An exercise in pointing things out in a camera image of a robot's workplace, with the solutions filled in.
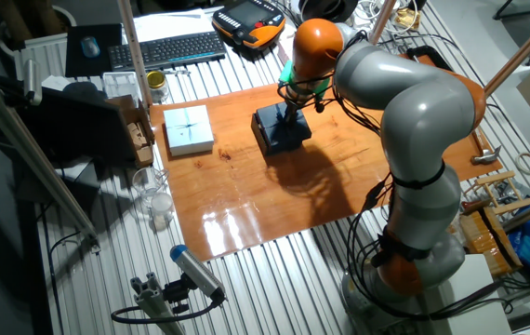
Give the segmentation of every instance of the white cable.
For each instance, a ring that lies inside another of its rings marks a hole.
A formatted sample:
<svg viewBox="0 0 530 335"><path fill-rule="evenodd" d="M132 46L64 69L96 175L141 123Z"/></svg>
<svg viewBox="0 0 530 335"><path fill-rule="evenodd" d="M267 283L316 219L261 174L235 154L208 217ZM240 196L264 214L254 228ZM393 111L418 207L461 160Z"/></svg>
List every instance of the white cable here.
<svg viewBox="0 0 530 335"><path fill-rule="evenodd" d="M369 3L369 4L370 4L370 5L368 5L368 11L369 11L370 14L372 15L372 16L370 16L370 17L369 17L369 16L361 16L362 14L360 13L360 11L362 11L364 14L366 14L366 11L364 11L364 4L365 4L365 3ZM356 6L356 10L354 10L354 14L355 14L358 18L360 18L360 19L362 19L362 20L372 20L372 19L376 18L376 17L378 16L378 14L380 14L380 11L379 11L378 13L374 14L375 11L374 11L374 9L372 8L372 6L373 6L374 4L375 4L375 1L372 1L372 0L360 0L360 1L358 2L358 6Z"/></svg>
<svg viewBox="0 0 530 335"><path fill-rule="evenodd" d="M525 168L523 165L522 165L522 157L527 157L527 158L530 158L530 153L521 153L517 156L517 158L515 158L515 166L517 167L517 169L519 169L521 172L527 174L527 175L530 175L530 169L529 168Z"/></svg>
<svg viewBox="0 0 530 335"><path fill-rule="evenodd" d="M404 28L401 31L394 31L393 29L391 29L389 27L385 27L386 31L394 33L394 34L403 34L403 33L406 33L408 30L412 29L412 27L414 27L414 24L416 23L416 18L417 18L418 12L417 12L416 0L411 0L411 1L412 1L412 3L414 3L414 18L412 19L412 23L410 23L409 27Z"/></svg>

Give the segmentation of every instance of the clear plastic cup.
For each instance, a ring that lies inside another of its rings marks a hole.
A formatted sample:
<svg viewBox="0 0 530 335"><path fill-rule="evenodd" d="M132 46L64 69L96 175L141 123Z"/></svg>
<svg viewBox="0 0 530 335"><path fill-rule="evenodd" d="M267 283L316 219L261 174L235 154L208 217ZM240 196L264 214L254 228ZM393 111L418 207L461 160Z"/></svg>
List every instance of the clear plastic cup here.
<svg viewBox="0 0 530 335"><path fill-rule="evenodd" d="M158 192L152 198L153 225L155 230L164 230L174 219L174 201L170 194Z"/></svg>
<svg viewBox="0 0 530 335"><path fill-rule="evenodd" d="M133 187L139 193L143 205L150 208L153 196L163 191L167 186L170 173L164 169L162 171L153 167L144 167L133 176Z"/></svg>

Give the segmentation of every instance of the wooden table surface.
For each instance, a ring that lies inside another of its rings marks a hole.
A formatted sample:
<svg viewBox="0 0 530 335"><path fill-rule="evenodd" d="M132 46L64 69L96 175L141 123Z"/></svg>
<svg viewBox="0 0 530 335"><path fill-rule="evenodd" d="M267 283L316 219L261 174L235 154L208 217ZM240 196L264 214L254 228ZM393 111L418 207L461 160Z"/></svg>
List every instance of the wooden table surface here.
<svg viewBox="0 0 530 335"><path fill-rule="evenodd" d="M251 115L280 102L276 88L151 108L184 241L202 261L350 216L389 172L380 138L334 102L322 114L304 109L312 138L302 148L263 157ZM172 157L163 111L196 105L207 106L213 151ZM382 111L368 112L378 120L382 116ZM468 137L451 145L444 160L462 181L502 168L499 162L473 166L470 158L477 154Z"/></svg>

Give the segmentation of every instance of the white box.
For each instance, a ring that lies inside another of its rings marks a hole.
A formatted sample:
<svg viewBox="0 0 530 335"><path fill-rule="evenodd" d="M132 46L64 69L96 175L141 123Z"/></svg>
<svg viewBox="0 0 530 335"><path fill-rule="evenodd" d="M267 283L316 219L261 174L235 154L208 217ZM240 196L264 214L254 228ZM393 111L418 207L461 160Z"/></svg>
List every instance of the white box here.
<svg viewBox="0 0 530 335"><path fill-rule="evenodd" d="M164 111L164 122L173 156L213 149L213 133L205 106Z"/></svg>

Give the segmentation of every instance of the black keyboard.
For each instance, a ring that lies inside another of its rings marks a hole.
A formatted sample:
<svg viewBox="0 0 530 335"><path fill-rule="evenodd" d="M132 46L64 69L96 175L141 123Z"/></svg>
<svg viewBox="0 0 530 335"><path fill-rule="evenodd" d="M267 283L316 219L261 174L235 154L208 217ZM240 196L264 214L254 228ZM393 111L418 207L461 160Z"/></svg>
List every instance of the black keyboard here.
<svg viewBox="0 0 530 335"><path fill-rule="evenodd" d="M226 55L223 42L216 32L169 37L142 42L140 45L148 70L218 60ZM128 45L109 47L108 52L113 71L134 70Z"/></svg>

